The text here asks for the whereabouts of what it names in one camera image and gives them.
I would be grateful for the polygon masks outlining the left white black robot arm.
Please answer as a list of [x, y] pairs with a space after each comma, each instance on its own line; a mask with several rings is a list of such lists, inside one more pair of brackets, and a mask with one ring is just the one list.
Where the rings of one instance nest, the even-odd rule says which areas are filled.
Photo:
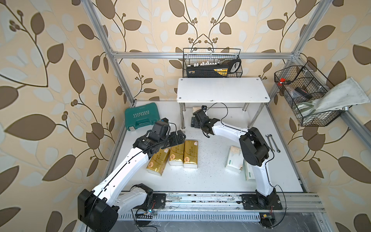
[[126, 158], [105, 180], [93, 190], [84, 189], [79, 194], [78, 219], [86, 225], [86, 231], [108, 232], [119, 215], [136, 207], [151, 209], [155, 206], [153, 190], [144, 184], [134, 185], [127, 193], [122, 190], [154, 154], [181, 145], [185, 139], [181, 130], [171, 130], [166, 118], [137, 138]]

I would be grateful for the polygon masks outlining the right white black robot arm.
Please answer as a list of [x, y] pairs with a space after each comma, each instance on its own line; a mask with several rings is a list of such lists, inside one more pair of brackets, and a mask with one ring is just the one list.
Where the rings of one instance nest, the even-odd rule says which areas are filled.
[[255, 127], [241, 129], [225, 124], [219, 119], [210, 119], [201, 109], [194, 112], [193, 117], [194, 124], [199, 125], [204, 135], [222, 136], [240, 143], [243, 158], [252, 166], [257, 184], [255, 193], [241, 195], [243, 208], [245, 210], [282, 210], [284, 207], [275, 187], [270, 182], [268, 172], [270, 147], [260, 131]]

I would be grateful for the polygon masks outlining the white tissue pack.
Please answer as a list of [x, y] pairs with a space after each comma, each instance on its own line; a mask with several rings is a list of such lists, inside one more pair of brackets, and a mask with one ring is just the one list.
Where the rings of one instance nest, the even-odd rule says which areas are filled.
[[192, 108], [192, 113], [195, 113], [195, 112], [197, 112], [198, 110], [202, 110], [202, 107], [201, 107], [201, 106], [193, 107], [193, 108]]
[[244, 161], [244, 173], [246, 181], [256, 180], [253, 172], [253, 167], [246, 160]]
[[225, 168], [235, 173], [241, 173], [243, 170], [243, 153], [238, 147], [231, 146]]

